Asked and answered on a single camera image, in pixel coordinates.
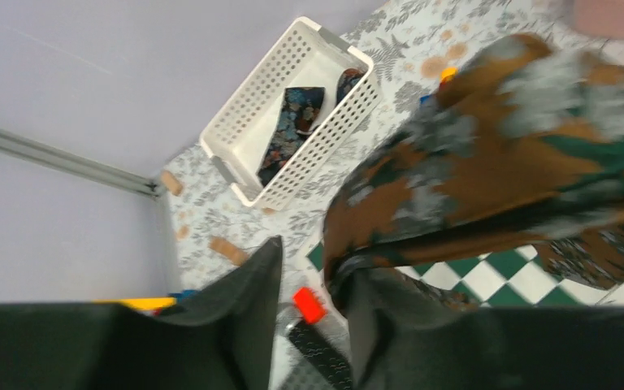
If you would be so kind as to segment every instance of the table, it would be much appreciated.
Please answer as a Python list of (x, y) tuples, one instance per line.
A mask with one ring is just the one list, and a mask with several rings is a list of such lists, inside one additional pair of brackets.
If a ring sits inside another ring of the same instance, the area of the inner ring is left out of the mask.
[[(286, 210), (271, 215), (244, 207), (199, 145), (170, 161), (166, 169), (184, 184), (171, 198), (181, 280), (203, 288), (233, 269), (208, 249), (211, 236), (223, 236), (243, 249), (281, 235), (286, 262), (281, 301), (303, 285), (319, 287), (319, 273), (306, 260), (314, 246), (327, 204), (343, 179), (370, 151), (407, 118), (419, 96), (438, 85), (445, 67), (460, 67), (477, 50), (517, 32), (537, 33), (562, 49), (599, 50), (624, 64), (624, 41), (585, 37), (567, 27), (563, 0), (392, 0), (343, 38), (370, 55), (383, 101), (357, 131), (297, 194)], [(342, 319), (331, 316), (325, 334), (347, 352)], [(272, 388), (327, 388), (288, 342), (275, 340)]]

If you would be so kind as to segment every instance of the white wall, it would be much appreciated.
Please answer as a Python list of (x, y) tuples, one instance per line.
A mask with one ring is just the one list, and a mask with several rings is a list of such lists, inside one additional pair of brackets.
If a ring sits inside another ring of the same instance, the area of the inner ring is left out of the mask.
[(0, 154), (0, 301), (161, 297), (157, 203)]
[(299, 15), (385, 0), (0, 0), (0, 128), (143, 176), (199, 132)]

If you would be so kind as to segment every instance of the yellow object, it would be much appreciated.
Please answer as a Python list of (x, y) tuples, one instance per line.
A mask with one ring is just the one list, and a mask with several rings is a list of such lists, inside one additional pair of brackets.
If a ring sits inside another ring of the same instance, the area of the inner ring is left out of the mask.
[(176, 303), (175, 298), (131, 298), (131, 299), (110, 299), (110, 300), (99, 300), (94, 301), (94, 303), (122, 303), (127, 307), (138, 310), (138, 311), (148, 311), (148, 310), (156, 310), (162, 309), (167, 306), (174, 305)]
[(446, 81), (450, 81), (453, 77), (458, 73), (458, 69), (456, 67), (447, 67), (444, 71), (441, 72), (441, 82), (444, 83)]

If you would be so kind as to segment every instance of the red block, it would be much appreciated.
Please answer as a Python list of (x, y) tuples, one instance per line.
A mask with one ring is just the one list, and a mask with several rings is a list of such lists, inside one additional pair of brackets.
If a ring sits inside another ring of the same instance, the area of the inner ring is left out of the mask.
[(327, 310), (308, 287), (297, 290), (292, 296), (292, 301), (295, 302), (306, 323), (317, 323), (327, 314)]

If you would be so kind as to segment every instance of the green square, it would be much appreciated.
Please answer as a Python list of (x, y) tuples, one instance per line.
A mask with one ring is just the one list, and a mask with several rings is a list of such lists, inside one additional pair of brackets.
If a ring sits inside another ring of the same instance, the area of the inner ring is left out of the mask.
[(530, 302), (519, 296), (508, 284), (487, 299), (487, 303), (491, 306), (530, 306)]
[(413, 266), (413, 268), (415, 269), (415, 271), (417, 271), (417, 273), (422, 276), (424, 274), (427, 273), (427, 271), (429, 271), (429, 269), (431, 268), (431, 266), (433, 266), (435, 263), (433, 262), (428, 262), (425, 264), (419, 264), (417, 266)]
[(322, 258), (323, 252), (324, 247), (320, 242), (307, 254), (307, 258), (314, 264), (314, 268), (317, 268), (317, 271), (321, 271), (322, 268), (324, 268), (324, 260)]
[(456, 286), (452, 288), (452, 291), (456, 291), (456, 292), (459, 292), (459, 293), (466, 294), (468, 297), (470, 297), (470, 300), (472, 301), (472, 303), (478, 303), (478, 304), (482, 303), (477, 298), (477, 294), (472, 292), (472, 290), (467, 288), (467, 286), (465, 286), (465, 284), (462, 283), (462, 282), (456, 284)]
[(577, 302), (573, 297), (568, 295), (563, 288), (556, 287), (546, 297), (542, 298), (537, 304), (538, 306), (577, 306), (581, 303)]
[(468, 274), (468, 272), (472, 271), (479, 264), (478, 258), (463, 258), (461, 260), (454, 260), (452, 262), (447, 262), (446, 265), (451, 267), (452, 270), (456, 271), (456, 273), (463, 277)]
[(492, 253), (487, 257), (487, 262), (507, 280), (527, 264), (527, 260), (515, 250)]
[[(544, 264), (542, 263), (542, 258), (541, 257), (535, 256), (535, 258), (533, 258), (532, 261), (535, 262), (535, 264), (538, 265), (539, 268), (544, 270)], [(559, 275), (556, 275), (556, 274), (552, 274), (551, 272), (547, 272), (547, 275), (553, 277), (557, 282), (562, 282), (563, 279), (564, 279), (562, 276), (559, 276)]]

